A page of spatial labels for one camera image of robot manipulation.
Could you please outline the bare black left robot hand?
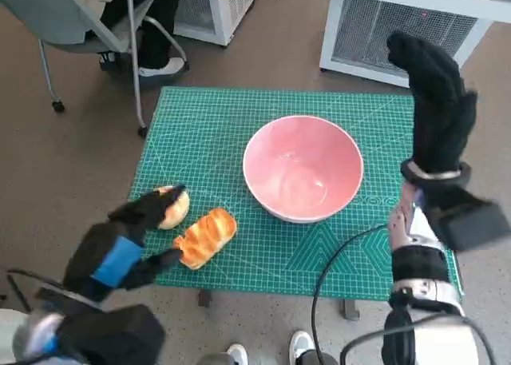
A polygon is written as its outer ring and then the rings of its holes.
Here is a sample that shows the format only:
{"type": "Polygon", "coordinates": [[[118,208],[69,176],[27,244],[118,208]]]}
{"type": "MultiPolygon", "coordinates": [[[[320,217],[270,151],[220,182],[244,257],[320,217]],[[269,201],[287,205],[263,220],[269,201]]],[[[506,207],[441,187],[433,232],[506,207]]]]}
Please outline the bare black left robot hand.
{"type": "Polygon", "coordinates": [[[179,261],[182,251],[170,248],[144,259],[145,234],[160,225],[184,190],[178,185],[164,193],[148,192],[112,211],[107,221],[94,224],[66,266],[63,288],[100,303],[116,289],[151,284],[179,261]]]}

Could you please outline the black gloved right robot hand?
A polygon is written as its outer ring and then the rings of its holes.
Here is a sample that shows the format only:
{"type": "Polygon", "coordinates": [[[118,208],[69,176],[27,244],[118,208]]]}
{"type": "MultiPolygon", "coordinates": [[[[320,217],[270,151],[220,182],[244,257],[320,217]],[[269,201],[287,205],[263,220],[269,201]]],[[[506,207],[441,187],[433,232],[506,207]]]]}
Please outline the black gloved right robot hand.
{"type": "Polygon", "coordinates": [[[414,98],[412,161],[426,174],[461,170],[461,155],[476,121],[477,92],[467,89],[458,64],[435,44],[393,32],[388,61],[408,74],[414,98]]]}

